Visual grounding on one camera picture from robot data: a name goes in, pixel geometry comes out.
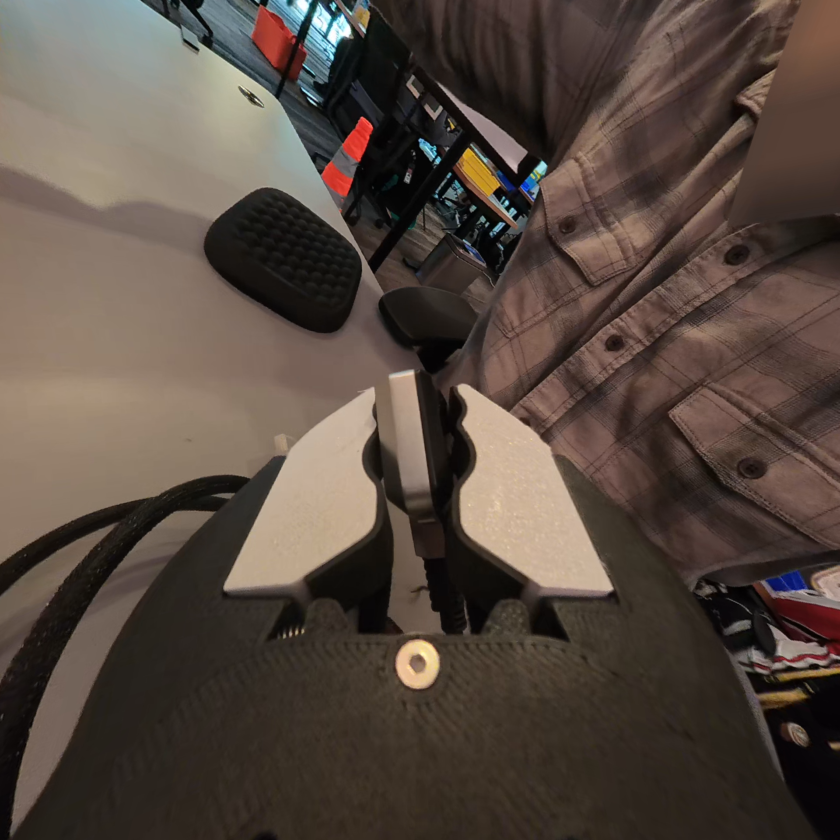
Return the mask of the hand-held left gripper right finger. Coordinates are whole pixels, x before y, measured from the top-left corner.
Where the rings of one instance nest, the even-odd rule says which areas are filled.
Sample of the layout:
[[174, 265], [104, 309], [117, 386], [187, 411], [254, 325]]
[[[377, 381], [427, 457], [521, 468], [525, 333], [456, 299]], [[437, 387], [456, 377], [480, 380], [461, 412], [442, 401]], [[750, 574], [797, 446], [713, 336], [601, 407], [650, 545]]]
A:
[[449, 392], [454, 485], [448, 572], [470, 631], [518, 602], [531, 628], [556, 602], [611, 604], [614, 584], [550, 447], [469, 385]]

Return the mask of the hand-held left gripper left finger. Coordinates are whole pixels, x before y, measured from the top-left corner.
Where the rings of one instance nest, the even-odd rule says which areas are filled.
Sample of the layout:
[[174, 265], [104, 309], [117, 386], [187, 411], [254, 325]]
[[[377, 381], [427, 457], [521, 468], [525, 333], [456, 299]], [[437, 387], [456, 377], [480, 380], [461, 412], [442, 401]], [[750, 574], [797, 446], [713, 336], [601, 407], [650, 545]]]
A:
[[375, 389], [290, 449], [224, 582], [227, 596], [332, 599], [387, 609], [392, 525], [382, 484]]

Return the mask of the black hdmi switch box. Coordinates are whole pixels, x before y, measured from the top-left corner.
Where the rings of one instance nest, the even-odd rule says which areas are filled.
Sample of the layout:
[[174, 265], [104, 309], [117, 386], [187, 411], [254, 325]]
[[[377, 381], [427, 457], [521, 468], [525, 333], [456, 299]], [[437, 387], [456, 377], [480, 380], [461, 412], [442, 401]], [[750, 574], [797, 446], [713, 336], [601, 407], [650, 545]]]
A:
[[455, 478], [448, 408], [431, 374], [389, 374], [374, 389], [385, 495], [409, 521], [415, 554], [445, 557], [445, 524]]

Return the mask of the black round pad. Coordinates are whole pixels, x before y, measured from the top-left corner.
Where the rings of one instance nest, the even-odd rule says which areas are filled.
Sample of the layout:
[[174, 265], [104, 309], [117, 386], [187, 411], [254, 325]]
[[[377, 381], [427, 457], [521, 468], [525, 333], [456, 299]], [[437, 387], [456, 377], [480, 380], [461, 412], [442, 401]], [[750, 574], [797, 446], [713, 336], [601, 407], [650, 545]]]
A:
[[413, 350], [430, 374], [445, 368], [478, 321], [466, 299], [433, 287], [402, 287], [384, 293], [378, 311], [386, 331]]

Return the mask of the black textured pad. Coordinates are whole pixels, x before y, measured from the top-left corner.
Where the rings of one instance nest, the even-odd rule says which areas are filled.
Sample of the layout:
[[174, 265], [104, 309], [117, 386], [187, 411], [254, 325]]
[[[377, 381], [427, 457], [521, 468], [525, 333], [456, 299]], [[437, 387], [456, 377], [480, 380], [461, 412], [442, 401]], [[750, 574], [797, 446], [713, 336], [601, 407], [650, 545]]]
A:
[[262, 187], [206, 232], [204, 255], [230, 286], [314, 333], [347, 322], [362, 277], [352, 244], [296, 198]]

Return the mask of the person's torso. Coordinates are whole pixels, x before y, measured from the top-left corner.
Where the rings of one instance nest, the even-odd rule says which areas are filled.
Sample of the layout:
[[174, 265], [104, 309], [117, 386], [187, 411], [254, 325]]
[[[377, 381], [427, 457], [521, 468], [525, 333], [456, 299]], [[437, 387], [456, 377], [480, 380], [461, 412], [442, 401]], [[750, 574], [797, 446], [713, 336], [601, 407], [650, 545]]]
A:
[[838, 561], [838, 214], [728, 220], [801, 2], [373, 2], [548, 166], [437, 386], [470, 385], [689, 583]]

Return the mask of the orange striped traffic cone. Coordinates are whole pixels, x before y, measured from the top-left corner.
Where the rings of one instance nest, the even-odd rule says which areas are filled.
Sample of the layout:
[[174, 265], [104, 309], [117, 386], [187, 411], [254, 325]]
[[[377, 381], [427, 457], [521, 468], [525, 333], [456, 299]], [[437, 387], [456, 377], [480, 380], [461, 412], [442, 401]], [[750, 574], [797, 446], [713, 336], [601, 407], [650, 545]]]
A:
[[324, 167], [321, 178], [337, 208], [341, 209], [350, 194], [354, 177], [373, 132], [372, 123], [359, 118], [352, 132]]

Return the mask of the orange plastic bin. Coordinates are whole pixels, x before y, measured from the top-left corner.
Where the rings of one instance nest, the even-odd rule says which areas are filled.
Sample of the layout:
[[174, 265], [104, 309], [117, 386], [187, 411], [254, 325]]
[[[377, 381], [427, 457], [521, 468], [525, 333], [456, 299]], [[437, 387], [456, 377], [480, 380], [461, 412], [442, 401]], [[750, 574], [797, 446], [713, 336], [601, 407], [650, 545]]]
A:
[[251, 39], [270, 65], [282, 72], [287, 68], [296, 36], [283, 18], [259, 5]]

